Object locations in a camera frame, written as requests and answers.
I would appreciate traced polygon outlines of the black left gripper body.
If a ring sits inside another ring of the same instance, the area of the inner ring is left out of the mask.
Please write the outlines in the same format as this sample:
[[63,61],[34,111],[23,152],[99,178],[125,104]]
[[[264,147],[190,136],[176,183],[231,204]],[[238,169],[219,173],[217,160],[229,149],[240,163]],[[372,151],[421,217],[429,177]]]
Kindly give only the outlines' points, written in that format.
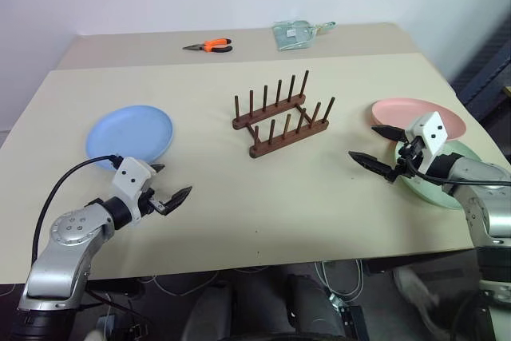
[[167,207],[158,199],[154,197],[155,191],[152,188],[148,188],[142,192],[137,201],[137,207],[142,216],[147,216],[152,212],[156,211],[160,215],[165,216]]

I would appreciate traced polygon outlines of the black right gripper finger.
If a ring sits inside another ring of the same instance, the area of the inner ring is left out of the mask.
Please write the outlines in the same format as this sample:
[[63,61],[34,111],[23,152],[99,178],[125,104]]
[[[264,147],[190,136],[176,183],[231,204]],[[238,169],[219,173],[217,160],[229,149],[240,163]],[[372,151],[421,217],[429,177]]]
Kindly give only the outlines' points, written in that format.
[[373,173],[378,174],[379,176],[382,176],[385,180],[391,183],[396,180],[397,174],[395,173],[394,169],[391,166],[382,163],[376,157],[355,151],[349,151],[348,154],[357,164]]
[[391,125],[372,125],[371,129],[380,136],[396,142],[407,142],[406,131]]

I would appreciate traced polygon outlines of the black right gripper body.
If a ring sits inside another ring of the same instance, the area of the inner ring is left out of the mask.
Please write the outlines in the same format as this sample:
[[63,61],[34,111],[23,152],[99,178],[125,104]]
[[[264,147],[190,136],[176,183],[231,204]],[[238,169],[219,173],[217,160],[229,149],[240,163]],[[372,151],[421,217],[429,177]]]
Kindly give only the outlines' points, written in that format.
[[425,148],[424,140],[420,136],[407,139],[405,133],[396,134],[397,141],[403,146],[399,149],[399,158],[394,168],[396,176],[417,176],[418,167],[422,163],[422,150]]

